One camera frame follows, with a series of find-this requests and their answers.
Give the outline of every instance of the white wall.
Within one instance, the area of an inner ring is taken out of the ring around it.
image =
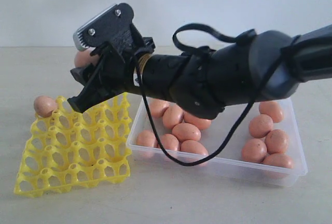
[[[129,3],[134,23],[157,45],[189,22],[207,23],[236,35],[277,29],[290,35],[332,23],[332,0],[0,0],[0,46],[73,46],[72,33],[112,3]],[[207,35],[181,35],[209,44]]]

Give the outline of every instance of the clear plastic container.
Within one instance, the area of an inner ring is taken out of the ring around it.
[[[259,114],[258,103],[253,106],[226,148],[217,157],[208,161],[204,166],[184,167],[184,169],[192,173],[207,173],[278,186],[292,186],[299,176],[307,174],[308,168],[298,133],[292,101],[291,99],[285,99],[278,102],[284,109],[285,119],[281,123],[275,124],[274,128],[282,129],[289,135],[289,147],[286,154],[294,160],[295,166],[293,169],[241,161],[241,149],[244,143],[250,138],[248,124],[253,117]],[[244,108],[245,105],[226,107],[225,111],[212,121],[211,127],[202,131],[200,142],[207,148],[209,153],[212,153],[220,146]],[[160,136],[171,132],[171,130],[164,128],[161,119],[155,119],[154,122]],[[152,128],[142,101],[128,136],[127,146],[132,150],[132,154],[136,160],[143,160],[154,164],[160,163],[167,167],[174,167],[175,170],[179,169],[180,165],[168,159],[161,149],[135,144],[138,134],[143,130],[152,130]],[[170,151],[170,154],[182,161],[192,160],[193,158],[197,160],[204,157],[180,151]]]

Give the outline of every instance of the screw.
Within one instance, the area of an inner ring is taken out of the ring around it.
[[[88,33],[90,36],[94,36],[95,35],[95,30],[94,29],[89,29]]]
[[[119,17],[121,15],[121,10],[117,9],[114,11],[114,14]]]

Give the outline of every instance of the yellow plastic egg crate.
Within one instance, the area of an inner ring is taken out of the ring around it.
[[[14,193],[39,197],[46,191],[68,192],[73,186],[92,188],[130,176],[126,147],[130,132],[127,94],[74,112],[62,96],[48,118],[36,115],[26,142]]]

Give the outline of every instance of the gray tabletop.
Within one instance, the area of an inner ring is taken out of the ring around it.
[[[34,199],[14,195],[35,97],[81,90],[69,73],[75,52],[0,48],[0,223],[331,223],[332,80],[309,82],[292,97],[309,172],[290,188],[131,161],[131,176],[118,185]],[[141,98],[129,99],[133,119]]]

